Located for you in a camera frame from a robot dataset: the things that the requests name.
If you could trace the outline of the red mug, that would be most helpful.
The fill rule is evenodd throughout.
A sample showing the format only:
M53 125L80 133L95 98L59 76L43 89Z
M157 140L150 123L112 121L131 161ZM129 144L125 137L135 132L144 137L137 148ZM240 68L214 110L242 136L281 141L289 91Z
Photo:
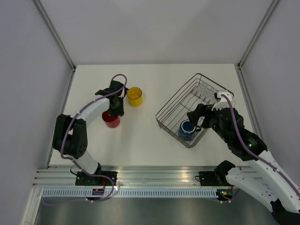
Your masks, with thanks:
M109 128L116 128L120 124L120 117L111 116L108 111L102 113L102 120Z

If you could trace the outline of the bright yellow mug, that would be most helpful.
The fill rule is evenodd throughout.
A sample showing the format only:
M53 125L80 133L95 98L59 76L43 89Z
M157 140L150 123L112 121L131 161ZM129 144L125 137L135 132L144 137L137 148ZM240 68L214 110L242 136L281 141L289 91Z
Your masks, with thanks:
M132 87L127 91L128 102L133 107L139 107L143 102L143 92L138 87Z

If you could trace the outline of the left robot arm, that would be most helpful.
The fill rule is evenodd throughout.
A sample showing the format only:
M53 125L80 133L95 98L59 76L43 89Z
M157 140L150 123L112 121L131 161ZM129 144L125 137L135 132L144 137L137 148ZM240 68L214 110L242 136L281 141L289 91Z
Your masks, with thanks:
M102 181L101 165L88 152L87 127L99 116L109 128L115 128L124 115L123 96L127 88L112 80L110 86L95 93L95 99L73 115L60 114L56 119L52 148L63 159L71 160L86 173L86 180L93 186Z

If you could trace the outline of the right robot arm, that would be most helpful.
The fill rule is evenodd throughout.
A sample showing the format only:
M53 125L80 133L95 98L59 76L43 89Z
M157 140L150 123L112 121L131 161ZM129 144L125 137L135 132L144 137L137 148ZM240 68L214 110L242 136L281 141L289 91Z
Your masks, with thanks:
M280 225L300 223L299 186L288 178L262 139L245 129L243 117L232 104L222 109L199 104L195 110L187 113L187 117L192 126L202 118L201 127L215 131L231 153L246 162L266 182L266 185L262 185L225 160L214 170L217 184L229 183L246 192L264 205Z

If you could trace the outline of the blue mug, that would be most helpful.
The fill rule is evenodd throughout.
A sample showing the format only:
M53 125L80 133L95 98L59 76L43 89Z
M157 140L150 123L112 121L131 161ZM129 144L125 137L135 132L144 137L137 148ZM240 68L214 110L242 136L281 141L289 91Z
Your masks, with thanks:
M201 131L199 125L192 126L189 120L184 120L180 124L178 136L184 141L191 141L199 131Z

